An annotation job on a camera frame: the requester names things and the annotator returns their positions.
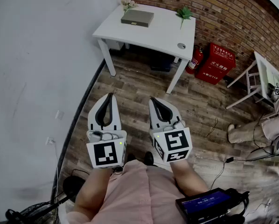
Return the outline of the black screen device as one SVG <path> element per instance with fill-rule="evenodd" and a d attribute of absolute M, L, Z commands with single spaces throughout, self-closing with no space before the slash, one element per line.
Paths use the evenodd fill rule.
<path fill-rule="evenodd" d="M 186 224 L 244 224 L 249 194 L 216 188 L 175 203 Z"/>

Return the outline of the white side table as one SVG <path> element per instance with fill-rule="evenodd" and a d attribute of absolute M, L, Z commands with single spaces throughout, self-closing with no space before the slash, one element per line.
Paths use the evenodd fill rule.
<path fill-rule="evenodd" d="M 227 110 L 256 94 L 261 95 L 259 101 L 264 99 L 272 103 L 272 100 L 270 100 L 267 96 L 267 86 L 268 83 L 271 83 L 274 86 L 279 86 L 279 71 L 258 52 L 255 51 L 254 56 L 255 60 L 252 62 L 252 64 L 237 78 L 235 78 L 235 80 L 227 85 L 227 87 L 230 88 L 234 83 L 239 81 L 240 78 L 246 78 L 247 95 L 227 106 Z"/>

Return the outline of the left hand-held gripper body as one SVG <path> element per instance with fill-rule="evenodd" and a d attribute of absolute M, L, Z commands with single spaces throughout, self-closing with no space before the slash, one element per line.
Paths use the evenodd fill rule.
<path fill-rule="evenodd" d="M 115 168 L 124 165 L 127 133 L 124 130 L 88 131 L 86 144 L 94 168 Z"/>

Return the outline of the black floor fan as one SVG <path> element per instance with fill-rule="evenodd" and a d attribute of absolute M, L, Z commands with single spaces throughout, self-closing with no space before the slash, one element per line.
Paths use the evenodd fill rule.
<path fill-rule="evenodd" d="M 8 209 L 7 224 L 58 224 L 58 207 L 67 200 L 75 200 L 85 183 L 81 177 L 71 175 L 63 181 L 63 192 L 48 202 L 37 203 L 21 212 Z"/>

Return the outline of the black storage box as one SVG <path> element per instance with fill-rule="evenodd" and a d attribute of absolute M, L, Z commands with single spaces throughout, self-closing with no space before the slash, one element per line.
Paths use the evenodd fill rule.
<path fill-rule="evenodd" d="M 169 72 L 173 61 L 174 56 L 171 55 L 155 56 L 151 59 L 150 68 L 154 71 Z"/>

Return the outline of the person's right forearm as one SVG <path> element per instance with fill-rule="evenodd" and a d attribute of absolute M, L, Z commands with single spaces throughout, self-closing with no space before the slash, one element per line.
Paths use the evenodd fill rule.
<path fill-rule="evenodd" d="M 187 160 L 170 163 L 179 188 L 186 196 L 194 196 L 209 191 L 205 181 L 193 170 Z"/>

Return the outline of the grey dome device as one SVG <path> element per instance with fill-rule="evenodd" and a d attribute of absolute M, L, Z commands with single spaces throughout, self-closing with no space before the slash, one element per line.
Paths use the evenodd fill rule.
<path fill-rule="evenodd" d="M 274 156 L 279 156 L 279 136 L 272 141 L 270 146 L 260 147 L 252 151 L 246 158 L 246 161 L 255 161 Z"/>

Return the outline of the person's pink shirt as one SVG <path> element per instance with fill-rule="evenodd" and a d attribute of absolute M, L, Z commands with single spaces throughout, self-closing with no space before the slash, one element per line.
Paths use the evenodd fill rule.
<path fill-rule="evenodd" d="M 111 176 L 93 219 L 72 211 L 67 220 L 69 224 L 186 224 L 175 204 L 182 197 L 171 172 L 133 160 L 121 174 Z"/>

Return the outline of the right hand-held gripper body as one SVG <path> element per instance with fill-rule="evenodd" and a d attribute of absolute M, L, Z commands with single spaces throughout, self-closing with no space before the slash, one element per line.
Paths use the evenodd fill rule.
<path fill-rule="evenodd" d="M 190 130 L 183 120 L 170 126 L 150 130 L 153 147 L 164 163 L 170 163 L 188 158 L 192 150 Z"/>

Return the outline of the white artificial flowers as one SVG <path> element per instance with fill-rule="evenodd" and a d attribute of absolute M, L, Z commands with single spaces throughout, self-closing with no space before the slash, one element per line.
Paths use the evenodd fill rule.
<path fill-rule="evenodd" d="M 138 4 L 133 0 L 121 0 L 121 5 L 123 6 L 124 13 L 129 9 L 138 7 Z"/>

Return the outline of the green artificial leaf sprig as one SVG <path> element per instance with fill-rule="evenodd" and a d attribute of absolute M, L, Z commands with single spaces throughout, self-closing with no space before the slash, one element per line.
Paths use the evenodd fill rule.
<path fill-rule="evenodd" d="M 180 29 L 181 29 L 184 21 L 191 19 L 192 12 L 190 11 L 190 9 L 187 6 L 184 6 L 182 9 L 177 10 L 176 16 L 181 18 L 181 26 L 180 26 Z"/>

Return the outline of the person's left forearm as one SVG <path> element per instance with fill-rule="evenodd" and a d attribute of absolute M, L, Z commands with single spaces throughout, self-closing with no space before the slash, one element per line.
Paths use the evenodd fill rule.
<path fill-rule="evenodd" d="M 94 168 L 81 187 L 73 210 L 92 220 L 104 202 L 111 175 L 111 168 Z"/>

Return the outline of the white cabinet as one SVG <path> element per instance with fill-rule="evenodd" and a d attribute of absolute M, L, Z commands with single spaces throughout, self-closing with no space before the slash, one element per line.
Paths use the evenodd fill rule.
<path fill-rule="evenodd" d="M 106 41 L 106 44 L 108 46 L 108 49 L 111 49 L 111 50 L 120 51 L 125 44 L 124 42 L 119 42 L 119 41 L 110 40 L 110 39 L 106 39 L 105 41 Z"/>

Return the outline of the grey box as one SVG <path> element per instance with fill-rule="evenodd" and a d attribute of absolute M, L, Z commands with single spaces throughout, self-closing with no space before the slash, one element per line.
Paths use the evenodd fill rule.
<path fill-rule="evenodd" d="M 121 19 L 149 22 L 150 25 L 153 18 L 154 18 L 154 13 L 129 9 Z"/>

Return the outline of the person's right black shoe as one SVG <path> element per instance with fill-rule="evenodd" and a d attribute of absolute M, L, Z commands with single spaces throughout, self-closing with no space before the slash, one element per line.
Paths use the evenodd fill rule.
<path fill-rule="evenodd" d="M 147 166 L 153 166 L 154 165 L 153 154 L 150 151 L 145 153 L 144 164 L 147 165 Z"/>

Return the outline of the red fire equipment box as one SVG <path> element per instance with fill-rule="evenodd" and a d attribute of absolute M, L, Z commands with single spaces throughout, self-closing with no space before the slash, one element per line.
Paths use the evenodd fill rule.
<path fill-rule="evenodd" d="M 195 78 L 216 85 L 235 67 L 235 55 L 211 42 L 204 52 L 204 59 L 197 68 Z"/>

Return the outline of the red fire extinguisher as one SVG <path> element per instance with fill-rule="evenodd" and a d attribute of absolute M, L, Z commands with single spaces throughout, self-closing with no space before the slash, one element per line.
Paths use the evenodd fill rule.
<path fill-rule="evenodd" d="M 189 74 L 194 74 L 199 64 L 203 60 L 203 48 L 194 45 L 194 51 L 191 61 L 186 66 L 186 72 Z"/>

